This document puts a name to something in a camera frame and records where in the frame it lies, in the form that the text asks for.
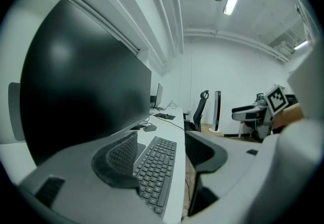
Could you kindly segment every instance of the gray keyboard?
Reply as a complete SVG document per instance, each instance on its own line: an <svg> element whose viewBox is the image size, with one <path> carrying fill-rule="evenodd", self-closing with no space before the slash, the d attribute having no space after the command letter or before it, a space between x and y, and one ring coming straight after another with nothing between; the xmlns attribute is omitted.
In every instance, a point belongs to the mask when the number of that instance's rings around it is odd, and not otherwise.
<svg viewBox="0 0 324 224"><path fill-rule="evenodd" d="M141 199L161 217L168 202L176 150L176 142L155 137L134 164Z"/></svg>

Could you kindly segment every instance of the black office chair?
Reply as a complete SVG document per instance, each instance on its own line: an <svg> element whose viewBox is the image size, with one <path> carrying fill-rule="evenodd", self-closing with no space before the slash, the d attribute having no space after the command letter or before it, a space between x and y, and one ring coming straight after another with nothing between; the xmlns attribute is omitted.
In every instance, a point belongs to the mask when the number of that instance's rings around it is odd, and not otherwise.
<svg viewBox="0 0 324 224"><path fill-rule="evenodd" d="M189 115L188 113L183 114L184 119L184 129L185 130L193 130L201 132L201 118L203 117L202 113L206 104L207 99L209 98L209 91L204 91L200 94L200 102L198 108L193 115L193 123L186 119L186 116Z"/></svg>

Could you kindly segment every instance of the ceiling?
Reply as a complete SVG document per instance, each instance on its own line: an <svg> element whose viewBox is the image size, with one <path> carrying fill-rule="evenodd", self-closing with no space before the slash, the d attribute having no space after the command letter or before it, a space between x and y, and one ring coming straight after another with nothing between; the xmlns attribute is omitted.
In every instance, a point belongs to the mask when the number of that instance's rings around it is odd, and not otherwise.
<svg viewBox="0 0 324 224"><path fill-rule="evenodd" d="M183 28L224 30L271 47L306 39L296 0L238 0L231 16L223 13L226 1L180 0Z"/></svg>

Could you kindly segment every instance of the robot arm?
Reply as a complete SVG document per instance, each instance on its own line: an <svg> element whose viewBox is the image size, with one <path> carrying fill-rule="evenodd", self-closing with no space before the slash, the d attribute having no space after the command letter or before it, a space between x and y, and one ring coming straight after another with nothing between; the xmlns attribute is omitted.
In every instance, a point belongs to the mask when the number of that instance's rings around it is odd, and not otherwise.
<svg viewBox="0 0 324 224"><path fill-rule="evenodd" d="M256 103L232 109L232 119L256 122L257 135L260 139L264 139L271 132L273 117L286 106L288 106L287 98L280 86L276 85L264 95L258 94Z"/></svg>

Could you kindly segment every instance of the computer monitor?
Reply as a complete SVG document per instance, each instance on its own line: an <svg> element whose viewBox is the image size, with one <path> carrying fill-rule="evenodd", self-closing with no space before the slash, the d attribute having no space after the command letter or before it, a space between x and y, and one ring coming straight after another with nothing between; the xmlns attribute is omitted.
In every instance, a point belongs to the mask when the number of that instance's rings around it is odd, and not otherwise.
<svg viewBox="0 0 324 224"><path fill-rule="evenodd" d="M160 105L161 100L162 100L162 93L163 93L163 87L162 87L161 84L158 84L156 100L155 100L155 106L154 107L158 107Z"/></svg>
<svg viewBox="0 0 324 224"><path fill-rule="evenodd" d="M151 71L123 43L61 0L37 30L21 75L21 120L35 163L149 117L150 84Z"/></svg>

